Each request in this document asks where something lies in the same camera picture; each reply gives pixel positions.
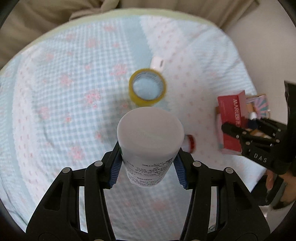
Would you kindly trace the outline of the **right hand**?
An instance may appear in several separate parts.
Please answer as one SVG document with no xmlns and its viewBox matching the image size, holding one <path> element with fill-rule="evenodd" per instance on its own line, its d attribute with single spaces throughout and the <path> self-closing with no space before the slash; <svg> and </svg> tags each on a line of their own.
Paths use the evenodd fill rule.
<svg viewBox="0 0 296 241">
<path fill-rule="evenodd" d="M 271 170 L 266 171 L 266 188 L 274 194 L 270 206 L 272 209 L 282 209 L 295 201 L 295 172 L 287 171 L 276 175 Z"/>
</svg>

